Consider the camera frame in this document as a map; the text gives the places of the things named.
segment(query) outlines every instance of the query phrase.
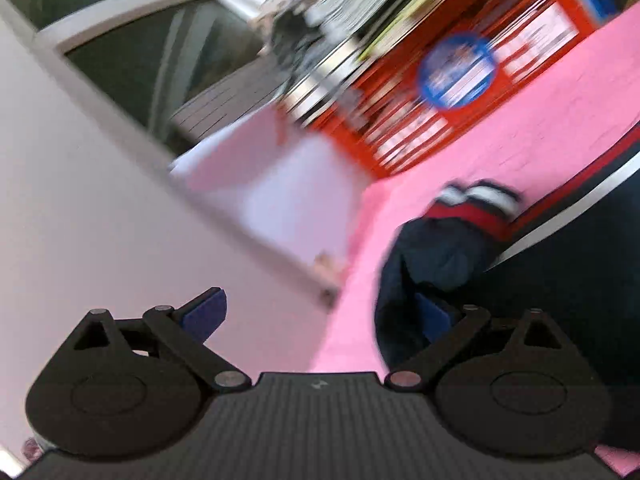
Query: blue circular sign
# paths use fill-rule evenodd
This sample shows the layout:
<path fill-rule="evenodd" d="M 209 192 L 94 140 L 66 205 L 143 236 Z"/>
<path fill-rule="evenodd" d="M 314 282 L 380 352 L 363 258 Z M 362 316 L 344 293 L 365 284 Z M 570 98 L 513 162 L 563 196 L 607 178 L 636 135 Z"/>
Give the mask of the blue circular sign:
<path fill-rule="evenodd" d="M 459 108 L 491 86 L 497 69 L 485 40 L 473 34 L 456 34 L 436 44 L 422 60 L 420 92 L 437 108 Z"/>

